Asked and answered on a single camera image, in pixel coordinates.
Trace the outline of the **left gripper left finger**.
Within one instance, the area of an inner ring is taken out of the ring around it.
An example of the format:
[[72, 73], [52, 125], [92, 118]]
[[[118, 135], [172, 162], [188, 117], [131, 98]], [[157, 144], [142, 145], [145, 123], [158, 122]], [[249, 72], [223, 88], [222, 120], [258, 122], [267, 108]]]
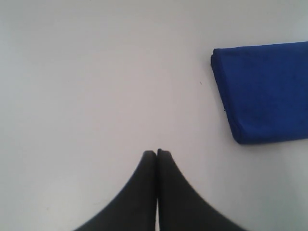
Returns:
[[156, 208], [156, 154], [145, 151], [118, 195], [77, 230], [154, 231]]

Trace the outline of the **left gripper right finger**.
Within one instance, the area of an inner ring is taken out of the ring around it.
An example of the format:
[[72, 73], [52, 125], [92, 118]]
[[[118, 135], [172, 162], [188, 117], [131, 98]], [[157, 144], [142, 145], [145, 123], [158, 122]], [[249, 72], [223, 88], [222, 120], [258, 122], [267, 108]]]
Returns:
[[209, 205], [194, 190], [169, 151], [157, 151], [156, 182], [161, 231], [244, 230]]

